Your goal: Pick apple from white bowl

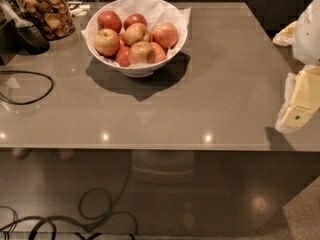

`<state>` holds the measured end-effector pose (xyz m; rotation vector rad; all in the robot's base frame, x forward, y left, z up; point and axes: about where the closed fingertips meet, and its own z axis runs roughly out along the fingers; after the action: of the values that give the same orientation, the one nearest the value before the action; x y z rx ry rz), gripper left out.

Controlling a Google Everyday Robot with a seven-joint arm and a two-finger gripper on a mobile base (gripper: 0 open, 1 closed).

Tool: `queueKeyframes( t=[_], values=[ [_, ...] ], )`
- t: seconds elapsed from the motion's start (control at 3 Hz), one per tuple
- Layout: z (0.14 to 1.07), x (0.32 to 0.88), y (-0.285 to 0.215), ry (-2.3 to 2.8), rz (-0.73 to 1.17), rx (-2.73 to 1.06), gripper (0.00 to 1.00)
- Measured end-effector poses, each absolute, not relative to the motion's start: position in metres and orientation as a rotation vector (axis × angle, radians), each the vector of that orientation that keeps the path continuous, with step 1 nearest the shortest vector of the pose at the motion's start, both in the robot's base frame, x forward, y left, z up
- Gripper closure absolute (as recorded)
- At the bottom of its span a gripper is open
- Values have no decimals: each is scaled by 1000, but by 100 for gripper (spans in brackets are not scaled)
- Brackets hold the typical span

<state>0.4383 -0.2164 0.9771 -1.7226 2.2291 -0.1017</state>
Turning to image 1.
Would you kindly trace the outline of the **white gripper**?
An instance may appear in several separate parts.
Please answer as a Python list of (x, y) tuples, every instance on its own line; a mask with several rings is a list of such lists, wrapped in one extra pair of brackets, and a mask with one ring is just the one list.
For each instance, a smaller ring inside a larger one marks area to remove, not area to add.
[(272, 39), (278, 46), (291, 46), (293, 56), (306, 65), (285, 81), (284, 103), (275, 124), (281, 133), (303, 128), (320, 109), (320, 0), (313, 0), (305, 11)]

